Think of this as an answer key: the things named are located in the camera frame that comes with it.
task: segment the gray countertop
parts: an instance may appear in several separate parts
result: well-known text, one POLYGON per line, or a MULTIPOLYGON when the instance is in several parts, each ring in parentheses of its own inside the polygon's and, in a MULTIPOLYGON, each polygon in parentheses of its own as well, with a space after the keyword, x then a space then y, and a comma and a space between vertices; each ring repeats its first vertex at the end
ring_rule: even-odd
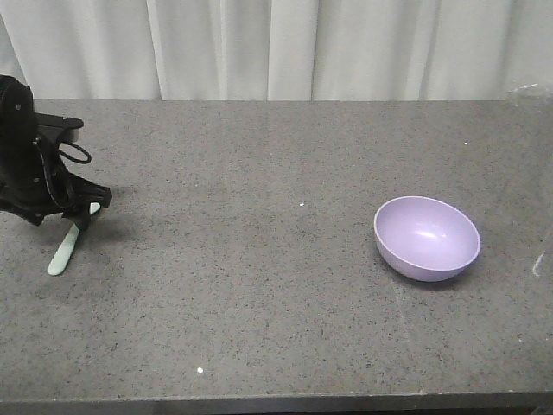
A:
POLYGON ((36 110, 85 121, 92 164, 67 165, 113 202, 59 277, 70 223, 0 214, 1 413, 553 405, 551 108, 36 110), (474 265, 438 284, 387 266, 372 218, 400 195, 467 214, 474 265))

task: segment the curtain fold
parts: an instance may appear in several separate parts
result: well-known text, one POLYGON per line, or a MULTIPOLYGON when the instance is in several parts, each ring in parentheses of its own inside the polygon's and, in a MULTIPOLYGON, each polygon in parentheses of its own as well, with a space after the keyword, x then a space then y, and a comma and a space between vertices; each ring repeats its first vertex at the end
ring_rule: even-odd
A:
POLYGON ((500 99, 553 84, 550 0, 0 0, 37 98, 500 99))

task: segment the lavender bowl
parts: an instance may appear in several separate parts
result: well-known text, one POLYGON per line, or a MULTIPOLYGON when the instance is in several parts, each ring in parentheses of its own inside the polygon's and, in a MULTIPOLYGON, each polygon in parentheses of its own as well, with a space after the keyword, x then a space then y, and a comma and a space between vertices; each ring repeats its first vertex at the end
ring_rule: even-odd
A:
POLYGON ((377 247, 390 266, 419 281, 442 281, 467 268, 480 252, 473 222, 443 201, 398 197, 374 215, 377 247))

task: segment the bowl rim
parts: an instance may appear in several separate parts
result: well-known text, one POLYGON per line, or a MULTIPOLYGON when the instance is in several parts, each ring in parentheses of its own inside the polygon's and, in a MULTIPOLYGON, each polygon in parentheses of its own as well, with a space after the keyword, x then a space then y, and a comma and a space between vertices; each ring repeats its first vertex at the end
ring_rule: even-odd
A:
POLYGON ((437 199, 434 199, 432 197, 427 197, 427 196, 418 196, 418 195, 411 195, 411 196, 399 196, 399 197, 396 197, 394 199, 390 199, 388 200, 387 202, 385 202, 382 206, 380 206, 377 210, 377 212, 374 214, 374 219, 373 219, 373 228, 374 228, 374 233, 375 233, 375 236, 378 238, 378 241, 380 242, 380 244, 382 244, 382 246, 389 252, 391 253, 394 257, 396 257, 397 259, 400 259, 401 261, 403 261, 405 264, 408 264, 408 265, 411 265, 411 266, 414 266, 420 270, 425 270, 425 271, 435 271, 435 272, 445 272, 445 271, 456 271, 456 270, 462 270, 463 268, 466 268, 467 266, 471 265, 475 260, 476 258, 478 257, 478 255, 480 254, 480 247, 481 247, 481 241, 480 241, 480 233, 478 232, 478 229, 476 228, 475 224, 470 220, 470 218, 468 218, 468 216, 466 216, 461 210, 459 210, 458 208, 456 207, 453 207, 451 206, 450 204, 446 203, 445 201, 439 201, 437 199), (437 202, 439 204, 442 204, 444 205, 445 207, 447 208, 450 208, 450 209, 453 209, 457 214, 460 214, 461 217, 463 217, 465 219, 465 221, 470 225, 470 227, 473 229, 474 231, 474 234, 476 235, 476 249, 474 251, 474 254, 473 256, 465 261, 461 266, 458 266, 458 267, 455 267, 455 268, 430 268, 430 267, 427 267, 427 266, 423 266, 423 265, 418 265, 418 264, 415 264, 405 258, 403 258, 401 255, 398 255, 397 253, 395 253, 393 250, 390 249, 390 247, 384 242, 383 238, 381 237, 380 235, 380 232, 378 231, 378 227, 377 227, 377 220, 378 220, 378 216, 380 215, 380 213, 383 211, 383 209, 385 209, 388 205, 392 204, 393 202, 395 201, 399 201, 399 200, 402 200, 402 199, 425 199, 427 201, 432 201, 432 202, 437 202))

